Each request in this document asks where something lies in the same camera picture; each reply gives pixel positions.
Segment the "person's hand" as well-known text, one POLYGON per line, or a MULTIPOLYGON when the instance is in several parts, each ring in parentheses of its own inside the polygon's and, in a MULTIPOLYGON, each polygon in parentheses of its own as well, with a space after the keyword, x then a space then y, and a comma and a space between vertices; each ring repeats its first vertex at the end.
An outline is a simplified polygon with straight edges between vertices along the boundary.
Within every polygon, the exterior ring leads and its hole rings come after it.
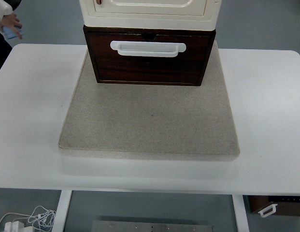
POLYGON ((4 32, 4 29, 8 29, 9 35, 14 34, 14 36, 19 39, 22 39, 22 34, 20 33, 22 27, 23 25, 15 13, 4 15, 0 22, 0 32, 4 32))

